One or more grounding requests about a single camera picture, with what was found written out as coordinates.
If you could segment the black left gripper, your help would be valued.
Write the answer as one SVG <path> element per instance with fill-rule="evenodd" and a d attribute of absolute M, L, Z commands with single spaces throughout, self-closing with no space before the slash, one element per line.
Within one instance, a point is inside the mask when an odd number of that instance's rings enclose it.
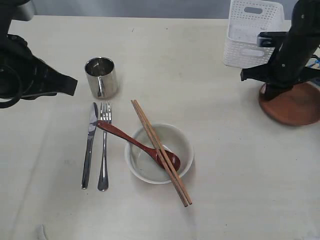
<path fill-rule="evenodd" d="M 64 75 L 34 56 L 20 36 L 7 34 L 0 40 L 0 96 L 22 98 L 73 96 L 78 81 Z"/>

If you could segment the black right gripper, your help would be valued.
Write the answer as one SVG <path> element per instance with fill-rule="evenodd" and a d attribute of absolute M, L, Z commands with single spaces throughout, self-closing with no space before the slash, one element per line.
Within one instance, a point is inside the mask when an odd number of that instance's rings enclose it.
<path fill-rule="evenodd" d="M 263 99 L 271 101 L 293 86 L 320 79 L 318 69 L 306 67 L 318 48 L 316 45 L 283 45 L 268 63 L 241 70 L 242 81 L 253 79 L 265 83 Z"/>

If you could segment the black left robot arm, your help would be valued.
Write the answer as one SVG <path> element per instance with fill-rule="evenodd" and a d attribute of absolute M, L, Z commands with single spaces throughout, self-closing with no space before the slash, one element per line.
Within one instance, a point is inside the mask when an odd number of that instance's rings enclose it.
<path fill-rule="evenodd" d="M 27 0 L 0 2 L 0 97 L 34 100 L 58 93 L 73 96 L 76 79 L 56 71 L 33 55 L 24 38 L 9 34 L 18 8 L 27 3 Z"/>

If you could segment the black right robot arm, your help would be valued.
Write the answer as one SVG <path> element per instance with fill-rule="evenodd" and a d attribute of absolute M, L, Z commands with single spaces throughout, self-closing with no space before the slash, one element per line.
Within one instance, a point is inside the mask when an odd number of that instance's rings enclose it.
<path fill-rule="evenodd" d="M 270 101 L 295 85 L 318 79 L 319 70 L 306 65 L 320 46 L 320 2 L 297 1 L 289 31 L 260 32 L 257 45 L 273 48 L 271 57 L 266 64 L 242 69 L 240 78 L 264 82 L 265 100 Z"/>

